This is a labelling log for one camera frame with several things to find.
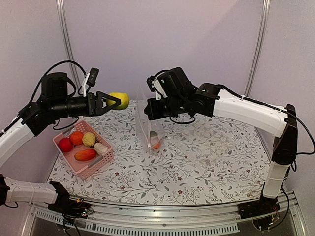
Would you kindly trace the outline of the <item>orange green papaya toy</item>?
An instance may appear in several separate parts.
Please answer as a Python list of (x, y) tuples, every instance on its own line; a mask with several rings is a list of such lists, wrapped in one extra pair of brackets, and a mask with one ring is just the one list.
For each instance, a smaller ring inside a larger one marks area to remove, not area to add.
[(159, 150), (161, 147), (161, 139), (162, 139), (162, 136), (159, 133), (151, 130), (150, 131), (150, 139), (149, 139), (150, 148), (152, 150), (155, 150), (155, 151)]

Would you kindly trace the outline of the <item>white garlic toy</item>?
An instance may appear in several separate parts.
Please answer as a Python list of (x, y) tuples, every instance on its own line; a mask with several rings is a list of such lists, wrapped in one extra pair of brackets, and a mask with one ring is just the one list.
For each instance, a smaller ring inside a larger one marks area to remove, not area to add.
[(102, 143), (95, 143), (94, 144), (94, 150), (99, 154), (99, 155), (104, 155), (108, 151), (108, 147)]

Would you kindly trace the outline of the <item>orange red mango toy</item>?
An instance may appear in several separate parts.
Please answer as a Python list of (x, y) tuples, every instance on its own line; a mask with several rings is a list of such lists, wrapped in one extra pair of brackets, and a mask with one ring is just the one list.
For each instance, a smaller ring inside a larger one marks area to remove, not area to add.
[(74, 155), (74, 158), (80, 162), (86, 162), (94, 159), (97, 155), (97, 152), (94, 149), (85, 149), (77, 152)]

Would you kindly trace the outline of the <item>clear zip top bag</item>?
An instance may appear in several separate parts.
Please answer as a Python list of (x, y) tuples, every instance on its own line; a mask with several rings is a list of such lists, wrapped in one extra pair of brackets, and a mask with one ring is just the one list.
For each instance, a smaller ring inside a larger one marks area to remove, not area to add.
[(223, 158), (235, 147), (231, 138), (217, 131), (211, 122), (205, 123), (202, 115), (198, 115), (196, 121), (185, 114), (175, 118), (175, 123), (167, 118), (149, 121), (144, 113), (146, 106), (147, 97), (139, 87), (135, 111), (136, 135), (142, 140), (147, 150), (152, 150), (149, 141), (150, 131), (156, 131), (162, 136), (160, 149), (174, 145), (198, 168), (205, 170), (214, 164), (215, 160)]

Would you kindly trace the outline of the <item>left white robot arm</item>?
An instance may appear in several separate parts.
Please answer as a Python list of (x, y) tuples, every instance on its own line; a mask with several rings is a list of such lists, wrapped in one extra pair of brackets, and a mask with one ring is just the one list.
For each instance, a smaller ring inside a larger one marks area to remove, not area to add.
[[(115, 109), (120, 99), (98, 91), (75, 96), (68, 93), (74, 83), (64, 72), (45, 74), (41, 80), (41, 95), (19, 111), (11, 124), (0, 133), (0, 163), (3, 165), (20, 147), (38, 136), (60, 118), (95, 117)], [(86, 217), (92, 208), (83, 199), (72, 200), (68, 191), (59, 183), (22, 182), (0, 177), (0, 203), (47, 203), (48, 209), (73, 217)]]

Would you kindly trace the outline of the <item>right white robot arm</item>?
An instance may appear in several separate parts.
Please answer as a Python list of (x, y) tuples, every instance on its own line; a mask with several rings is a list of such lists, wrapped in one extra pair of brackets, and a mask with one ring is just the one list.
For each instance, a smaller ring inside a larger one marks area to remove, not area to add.
[(149, 120), (175, 118), (179, 114), (194, 117), (233, 119), (262, 129), (274, 136), (270, 167), (259, 200), (238, 205), (246, 217), (278, 211), (278, 194), (285, 176), (297, 156), (297, 117), (295, 107), (276, 107), (241, 96), (220, 84), (195, 86), (180, 67), (163, 70), (147, 79), (155, 98), (148, 99), (144, 113)]

